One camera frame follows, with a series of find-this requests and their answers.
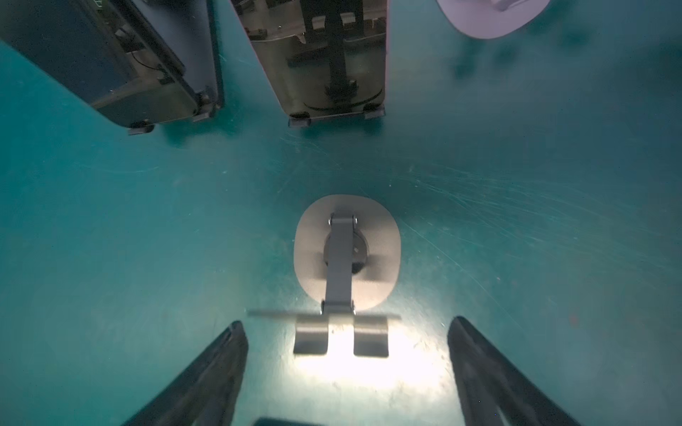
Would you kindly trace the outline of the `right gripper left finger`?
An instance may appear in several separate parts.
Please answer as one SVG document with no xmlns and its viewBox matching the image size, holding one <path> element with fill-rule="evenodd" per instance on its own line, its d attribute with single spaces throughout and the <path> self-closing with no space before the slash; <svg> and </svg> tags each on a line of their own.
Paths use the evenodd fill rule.
<svg viewBox="0 0 682 426">
<path fill-rule="evenodd" d="M 126 425 L 229 425 L 243 383 L 249 342 L 232 322 Z"/>
</svg>

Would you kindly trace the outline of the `black stand purple phone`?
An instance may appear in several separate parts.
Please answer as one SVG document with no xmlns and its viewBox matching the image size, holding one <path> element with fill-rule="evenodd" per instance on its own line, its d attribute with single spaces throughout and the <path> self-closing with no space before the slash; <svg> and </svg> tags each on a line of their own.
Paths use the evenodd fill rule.
<svg viewBox="0 0 682 426">
<path fill-rule="evenodd" d="M 288 127 L 292 129 L 308 128 L 317 122 L 329 120 L 343 120 L 355 117 L 362 117 L 364 120 L 371 120 L 385 116 L 385 106 L 383 104 L 369 103 L 358 110 L 340 110 L 321 115 L 311 115 L 308 112 L 301 112 L 289 115 Z"/>
</svg>

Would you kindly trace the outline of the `black phone far left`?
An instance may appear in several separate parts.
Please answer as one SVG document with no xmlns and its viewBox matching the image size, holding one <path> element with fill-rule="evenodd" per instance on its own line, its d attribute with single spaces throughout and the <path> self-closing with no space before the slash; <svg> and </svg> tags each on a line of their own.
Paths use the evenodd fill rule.
<svg viewBox="0 0 682 426">
<path fill-rule="evenodd" d="M 113 124 L 224 90 L 211 1 L 3 1 L 1 40 Z"/>
</svg>

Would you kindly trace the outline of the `black stand far left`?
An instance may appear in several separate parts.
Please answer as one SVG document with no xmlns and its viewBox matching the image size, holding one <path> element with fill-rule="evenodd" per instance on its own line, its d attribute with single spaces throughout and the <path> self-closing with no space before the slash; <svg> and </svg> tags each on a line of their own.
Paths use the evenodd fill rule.
<svg viewBox="0 0 682 426">
<path fill-rule="evenodd" d="M 212 99 L 206 93 L 200 97 L 194 108 L 191 103 L 181 99 L 162 99 L 144 106 L 142 119 L 130 124 L 128 134 L 140 135 L 154 131 L 159 124 L 190 120 L 190 122 L 204 122 L 215 117 L 223 107 L 222 99 Z"/>
</svg>

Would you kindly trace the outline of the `purple phone back middle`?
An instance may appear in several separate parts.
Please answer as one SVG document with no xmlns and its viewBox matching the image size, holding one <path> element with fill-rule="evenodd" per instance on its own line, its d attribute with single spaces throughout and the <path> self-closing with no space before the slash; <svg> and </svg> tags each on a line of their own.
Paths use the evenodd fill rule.
<svg viewBox="0 0 682 426">
<path fill-rule="evenodd" d="M 384 104 L 386 0 L 234 1 L 286 115 Z"/>
</svg>

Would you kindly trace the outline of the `grey round stand blue phone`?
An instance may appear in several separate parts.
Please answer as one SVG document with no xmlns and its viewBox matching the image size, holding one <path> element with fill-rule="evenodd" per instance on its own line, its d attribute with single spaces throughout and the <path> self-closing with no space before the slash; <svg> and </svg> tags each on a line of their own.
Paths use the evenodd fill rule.
<svg viewBox="0 0 682 426">
<path fill-rule="evenodd" d="M 314 202 L 298 221 L 293 263 L 299 285 L 319 303 L 318 311 L 250 310 L 250 317 L 293 322 L 296 355 L 325 355 L 330 325 L 339 324 L 353 329 L 354 356 L 388 357 L 389 323 L 399 315 L 371 310 L 396 286 L 401 235 L 384 206 L 356 195 Z"/>
</svg>

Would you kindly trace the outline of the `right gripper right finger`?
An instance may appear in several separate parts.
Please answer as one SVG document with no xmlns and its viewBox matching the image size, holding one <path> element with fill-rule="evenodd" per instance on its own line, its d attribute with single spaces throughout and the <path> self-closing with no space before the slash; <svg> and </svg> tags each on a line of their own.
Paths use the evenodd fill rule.
<svg viewBox="0 0 682 426">
<path fill-rule="evenodd" d="M 577 425 L 462 316 L 451 321 L 449 356 L 466 425 Z"/>
</svg>

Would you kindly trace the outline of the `grey phone stand emptied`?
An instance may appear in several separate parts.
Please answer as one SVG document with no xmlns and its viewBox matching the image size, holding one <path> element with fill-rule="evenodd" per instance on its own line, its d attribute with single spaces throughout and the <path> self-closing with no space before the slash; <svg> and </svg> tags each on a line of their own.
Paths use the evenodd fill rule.
<svg viewBox="0 0 682 426">
<path fill-rule="evenodd" d="M 550 0 L 437 0 L 452 26 L 467 37 L 491 40 L 536 19 Z"/>
</svg>

